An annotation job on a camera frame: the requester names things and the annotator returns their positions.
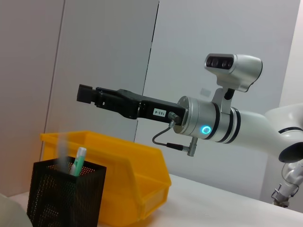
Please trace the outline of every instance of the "white table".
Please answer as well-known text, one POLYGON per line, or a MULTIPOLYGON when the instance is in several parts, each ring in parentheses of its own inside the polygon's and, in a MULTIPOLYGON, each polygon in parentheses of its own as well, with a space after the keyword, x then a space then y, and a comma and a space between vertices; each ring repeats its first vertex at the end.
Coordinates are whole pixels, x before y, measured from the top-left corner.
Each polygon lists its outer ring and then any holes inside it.
MULTIPOLYGON (((302 227, 303 214, 170 175, 165 205, 131 227, 302 227)), ((26 210, 28 193, 11 197, 26 210)))

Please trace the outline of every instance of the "pen holder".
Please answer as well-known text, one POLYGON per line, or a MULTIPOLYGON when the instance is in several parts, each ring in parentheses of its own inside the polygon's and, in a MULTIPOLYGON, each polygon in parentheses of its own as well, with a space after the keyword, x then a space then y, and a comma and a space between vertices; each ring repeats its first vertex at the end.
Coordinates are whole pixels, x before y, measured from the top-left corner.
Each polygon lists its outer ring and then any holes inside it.
MULTIPOLYGON (((74 160, 67 158, 69 171, 74 160)), ((106 167, 85 161, 78 177, 57 169, 57 159, 34 163, 27 206, 33 227, 96 227, 106 167)))

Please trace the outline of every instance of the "yellow plastic bin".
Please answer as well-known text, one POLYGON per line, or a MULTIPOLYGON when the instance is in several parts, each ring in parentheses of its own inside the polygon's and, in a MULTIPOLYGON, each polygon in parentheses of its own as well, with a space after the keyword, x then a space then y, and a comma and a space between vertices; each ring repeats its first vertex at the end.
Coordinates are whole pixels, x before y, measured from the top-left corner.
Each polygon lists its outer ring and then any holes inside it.
POLYGON ((99 222, 126 226, 166 202, 171 181, 161 150, 91 131, 48 133, 41 134, 43 160, 57 158, 59 137, 69 156, 85 147, 85 160, 107 167, 99 222))

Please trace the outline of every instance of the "label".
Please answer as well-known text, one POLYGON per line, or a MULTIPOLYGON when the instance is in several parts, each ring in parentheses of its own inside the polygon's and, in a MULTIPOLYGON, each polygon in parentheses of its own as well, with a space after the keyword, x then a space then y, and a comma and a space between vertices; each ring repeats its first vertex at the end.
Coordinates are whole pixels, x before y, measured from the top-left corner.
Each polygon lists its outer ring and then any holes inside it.
POLYGON ((153 115, 165 117, 165 114, 166 114, 166 110, 160 110, 160 109, 156 109, 156 108, 154 108, 154 110, 153 110, 153 115))

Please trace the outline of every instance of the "green marker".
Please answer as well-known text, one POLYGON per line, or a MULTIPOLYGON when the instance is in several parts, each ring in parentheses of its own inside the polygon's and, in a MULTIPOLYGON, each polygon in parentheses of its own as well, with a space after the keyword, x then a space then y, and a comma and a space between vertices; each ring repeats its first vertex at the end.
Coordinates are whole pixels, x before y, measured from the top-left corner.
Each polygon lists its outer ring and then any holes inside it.
POLYGON ((78 148, 77 157, 71 167, 71 175, 79 176, 83 167, 84 159, 86 156, 86 148, 78 148))

